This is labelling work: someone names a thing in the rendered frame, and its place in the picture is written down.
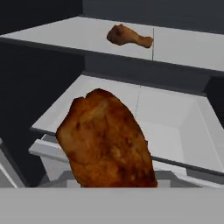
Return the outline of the grey fridge door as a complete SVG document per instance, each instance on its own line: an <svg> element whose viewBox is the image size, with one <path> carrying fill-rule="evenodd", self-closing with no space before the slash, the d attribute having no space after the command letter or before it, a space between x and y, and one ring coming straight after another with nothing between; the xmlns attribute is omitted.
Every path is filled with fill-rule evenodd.
<svg viewBox="0 0 224 224"><path fill-rule="evenodd" d="M23 188L26 186L23 175L0 137L0 188Z"/></svg>

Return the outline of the white fridge drawer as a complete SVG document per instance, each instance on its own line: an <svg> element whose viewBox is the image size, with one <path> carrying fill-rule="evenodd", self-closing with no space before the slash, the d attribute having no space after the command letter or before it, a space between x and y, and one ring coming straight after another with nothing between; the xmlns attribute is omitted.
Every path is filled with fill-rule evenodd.
<svg viewBox="0 0 224 224"><path fill-rule="evenodd" d="M73 99L96 88L111 92L129 108L152 156L224 173L224 129L204 96L82 74L32 127L55 133Z"/></svg>
<svg viewBox="0 0 224 224"><path fill-rule="evenodd" d="M55 136L43 135L34 142L29 152L40 157L50 181L57 179L65 171L72 172L68 159ZM160 161L153 161L153 167L155 171L171 171L179 178L192 181L201 187L224 189L224 175Z"/></svg>

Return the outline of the white fridge shelf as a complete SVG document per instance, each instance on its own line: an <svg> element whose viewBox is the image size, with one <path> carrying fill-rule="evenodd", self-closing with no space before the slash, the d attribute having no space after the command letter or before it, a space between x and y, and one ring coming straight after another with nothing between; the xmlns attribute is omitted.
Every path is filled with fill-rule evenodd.
<svg viewBox="0 0 224 224"><path fill-rule="evenodd" d="M154 42L145 49L134 44L117 46L106 40L116 21L73 17L0 36L20 41L98 53L155 60L181 66L224 72L224 35L127 23L126 26Z"/></svg>

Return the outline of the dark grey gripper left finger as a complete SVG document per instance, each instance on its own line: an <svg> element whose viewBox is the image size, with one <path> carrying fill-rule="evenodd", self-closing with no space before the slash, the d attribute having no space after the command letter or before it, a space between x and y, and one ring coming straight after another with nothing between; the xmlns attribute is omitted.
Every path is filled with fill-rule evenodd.
<svg viewBox="0 0 224 224"><path fill-rule="evenodd" d="M57 179L39 186L40 188L81 188L70 171L64 171Z"/></svg>

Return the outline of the dark grey fridge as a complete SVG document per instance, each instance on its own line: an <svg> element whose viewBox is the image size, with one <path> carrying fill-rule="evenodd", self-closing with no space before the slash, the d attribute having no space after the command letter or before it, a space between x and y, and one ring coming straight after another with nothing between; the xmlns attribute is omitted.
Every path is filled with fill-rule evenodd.
<svg viewBox="0 0 224 224"><path fill-rule="evenodd" d="M0 0L0 35L82 14L82 0ZM39 137L32 124L81 72L157 88L203 93L224 127L224 72L104 53L61 52L0 40L0 138L5 155L29 187L46 170L29 148Z"/></svg>

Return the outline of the brown chicken drumstick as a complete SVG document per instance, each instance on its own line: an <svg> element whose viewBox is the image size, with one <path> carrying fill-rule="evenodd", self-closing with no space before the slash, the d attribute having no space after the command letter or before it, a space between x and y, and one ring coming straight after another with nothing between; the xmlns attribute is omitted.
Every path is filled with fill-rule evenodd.
<svg viewBox="0 0 224 224"><path fill-rule="evenodd" d="M141 36L123 24L114 25L107 34L107 40L118 46L136 44L144 48L150 48L153 43L152 37Z"/></svg>
<svg viewBox="0 0 224 224"><path fill-rule="evenodd" d="M148 143L129 109L97 88L73 100L56 138L83 187L156 187Z"/></svg>

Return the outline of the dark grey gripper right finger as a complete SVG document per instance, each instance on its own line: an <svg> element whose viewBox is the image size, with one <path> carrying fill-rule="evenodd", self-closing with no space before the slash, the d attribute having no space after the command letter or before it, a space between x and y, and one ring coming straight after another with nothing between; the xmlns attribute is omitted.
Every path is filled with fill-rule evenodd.
<svg viewBox="0 0 224 224"><path fill-rule="evenodd" d="M158 188L201 188L201 185L179 178L172 171L155 171Z"/></svg>

